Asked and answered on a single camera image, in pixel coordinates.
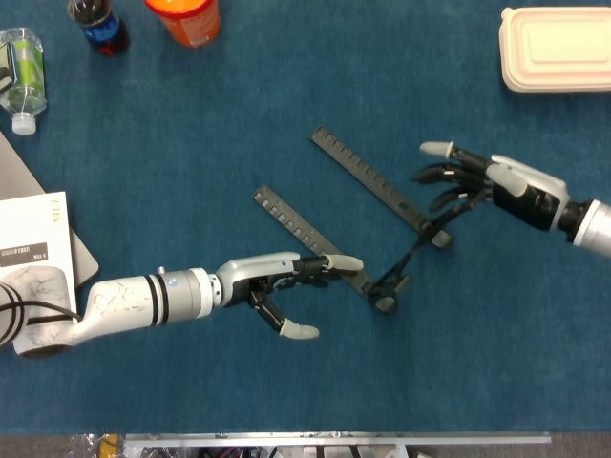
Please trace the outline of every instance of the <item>orange bottle cap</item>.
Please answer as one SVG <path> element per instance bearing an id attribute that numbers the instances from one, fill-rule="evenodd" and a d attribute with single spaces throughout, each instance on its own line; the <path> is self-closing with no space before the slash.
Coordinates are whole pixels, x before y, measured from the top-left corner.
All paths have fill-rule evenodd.
<path id="1" fill-rule="evenodd" d="M 181 19 L 200 13 L 212 5 L 213 0 L 145 0 L 145 3 L 157 14 Z"/>

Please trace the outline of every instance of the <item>green label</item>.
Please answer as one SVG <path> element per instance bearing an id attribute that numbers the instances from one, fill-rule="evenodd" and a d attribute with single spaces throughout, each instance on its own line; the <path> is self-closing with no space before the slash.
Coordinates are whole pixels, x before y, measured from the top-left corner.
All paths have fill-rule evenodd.
<path id="1" fill-rule="evenodd" d="M 12 45 L 17 76 L 15 86 L 30 86 L 44 96 L 45 76 L 42 67 L 42 52 L 28 40 L 16 40 L 12 42 Z"/>

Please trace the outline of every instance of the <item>white fingertip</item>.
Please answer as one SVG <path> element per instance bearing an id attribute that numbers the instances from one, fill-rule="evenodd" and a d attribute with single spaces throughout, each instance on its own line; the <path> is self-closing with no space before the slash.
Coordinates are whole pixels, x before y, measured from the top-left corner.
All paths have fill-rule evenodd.
<path id="1" fill-rule="evenodd" d="M 452 141 L 425 141 L 420 145 L 420 151 L 427 155 L 443 156 L 449 159 L 452 146 Z"/>
<path id="2" fill-rule="evenodd" d="M 528 181 L 514 173 L 510 167 L 504 164 L 490 165 L 486 169 L 486 176 L 517 198 L 522 196 L 528 189 Z"/>
<path id="3" fill-rule="evenodd" d="M 325 255 L 328 260 L 327 270 L 338 269 L 348 272 L 363 270 L 365 265 L 358 258 L 346 255 Z"/>
<path id="4" fill-rule="evenodd" d="M 314 326 L 306 324 L 297 324 L 289 319 L 284 321 L 283 327 L 280 329 L 280 335 L 289 339 L 304 341 L 307 339 L 316 339 L 320 336 L 320 332 Z"/>

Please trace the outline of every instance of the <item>orange container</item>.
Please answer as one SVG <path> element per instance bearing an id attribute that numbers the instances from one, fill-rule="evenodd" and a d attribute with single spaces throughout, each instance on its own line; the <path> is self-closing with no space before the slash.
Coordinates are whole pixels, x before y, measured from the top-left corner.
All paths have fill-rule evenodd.
<path id="1" fill-rule="evenodd" d="M 219 0 L 144 0 L 181 45 L 196 48 L 221 30 Z"/>

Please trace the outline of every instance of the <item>metal frame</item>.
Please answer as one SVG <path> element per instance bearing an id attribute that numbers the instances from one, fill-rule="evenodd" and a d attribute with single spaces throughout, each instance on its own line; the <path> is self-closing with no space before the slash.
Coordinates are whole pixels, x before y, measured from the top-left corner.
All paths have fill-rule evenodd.
<path id="1" fill-rule="evenodd" d="M 216 434 L 127 434 L 125 447 L 445 446 L 551 444 L 549 432 L 240 432 Z"/>

